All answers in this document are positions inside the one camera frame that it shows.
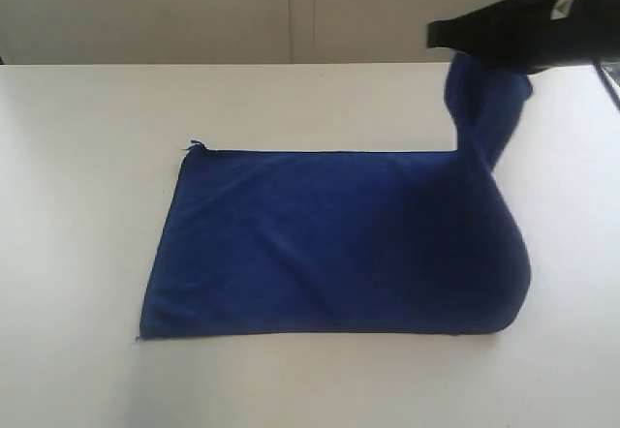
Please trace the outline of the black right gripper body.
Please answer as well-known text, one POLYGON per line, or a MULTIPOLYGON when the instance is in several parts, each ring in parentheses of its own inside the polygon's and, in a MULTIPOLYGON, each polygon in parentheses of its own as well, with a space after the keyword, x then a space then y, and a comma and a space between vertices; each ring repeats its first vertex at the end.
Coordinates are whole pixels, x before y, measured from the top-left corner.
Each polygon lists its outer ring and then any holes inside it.
POLYGON ((502 0, 483 28, 484 61, 533 74, 619 64, 619 0, 502 0))

